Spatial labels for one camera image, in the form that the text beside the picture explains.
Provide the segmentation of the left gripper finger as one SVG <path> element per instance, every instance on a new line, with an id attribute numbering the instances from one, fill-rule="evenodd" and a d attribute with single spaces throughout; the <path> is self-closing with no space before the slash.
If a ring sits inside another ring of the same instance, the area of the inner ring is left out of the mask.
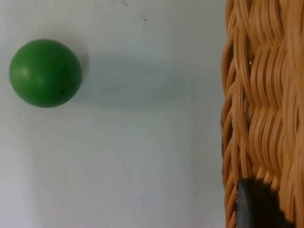
<path id="1" fill-rule="evenodd" d="M 294 228 L 279 208 L 277 194 L 255 179 L 240 179 L 235 203 L 238 228 Z"/>

